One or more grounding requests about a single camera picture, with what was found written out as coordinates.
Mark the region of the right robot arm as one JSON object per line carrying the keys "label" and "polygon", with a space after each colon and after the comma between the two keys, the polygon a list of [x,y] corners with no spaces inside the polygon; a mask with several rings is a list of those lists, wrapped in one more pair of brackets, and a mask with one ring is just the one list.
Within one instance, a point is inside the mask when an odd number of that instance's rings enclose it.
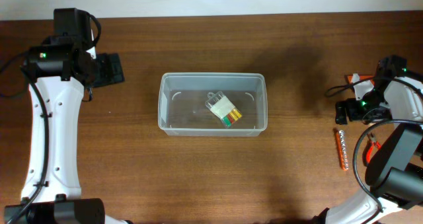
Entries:
{"label": "right robot arm", "polygon": [[422,75],[407,68],[407,60],[381,59],[374,76],[357,73],[347,84],[329,88],[326,97],[348,89],[355,96],[335,104],[335,122],[361,121],[367,129],[351,158],[345,135],[336,133],[340,164],[353,170],[360,190],[344,203],[324,209],[312,223],[377,223],[382,217],[422,205]]}

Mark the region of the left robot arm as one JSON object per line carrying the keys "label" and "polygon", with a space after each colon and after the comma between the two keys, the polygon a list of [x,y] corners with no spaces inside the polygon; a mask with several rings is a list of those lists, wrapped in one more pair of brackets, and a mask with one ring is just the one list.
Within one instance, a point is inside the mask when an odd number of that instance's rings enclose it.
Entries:
{"label": "left robot arm", "polygon": [[54,11],[54,34],[21,54],[32,101],[30,161],[20,204],[6,223],[113,223],[102,200],[84,199],[77,172],[81,104],[93,89],[124,81],[117,54],[97,54],[102,28],[80,9]]}

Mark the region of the clear case of coloured bits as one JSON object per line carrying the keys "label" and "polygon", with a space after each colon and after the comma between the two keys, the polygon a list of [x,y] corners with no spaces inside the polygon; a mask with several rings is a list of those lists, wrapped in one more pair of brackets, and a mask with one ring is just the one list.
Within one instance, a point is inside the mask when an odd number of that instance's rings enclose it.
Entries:
{"label": "clear case of coloured bits", "polygon": [[207,96],[208,99],[205,101],[206,108],[215,117],[219,118],[225,128],[230,128],[243,117],[242,113],[222,91],[217,93],[209,92]]}

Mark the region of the clear plastic storage container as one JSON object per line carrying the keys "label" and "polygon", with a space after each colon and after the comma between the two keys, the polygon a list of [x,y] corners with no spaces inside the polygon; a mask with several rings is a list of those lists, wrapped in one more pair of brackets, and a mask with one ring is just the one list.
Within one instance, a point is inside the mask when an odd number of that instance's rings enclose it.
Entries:
{"label": "clear plastic storage container", "polygon": [[255,137],[268,126],[259,73],[165,73],[158,125],[167,135]]}

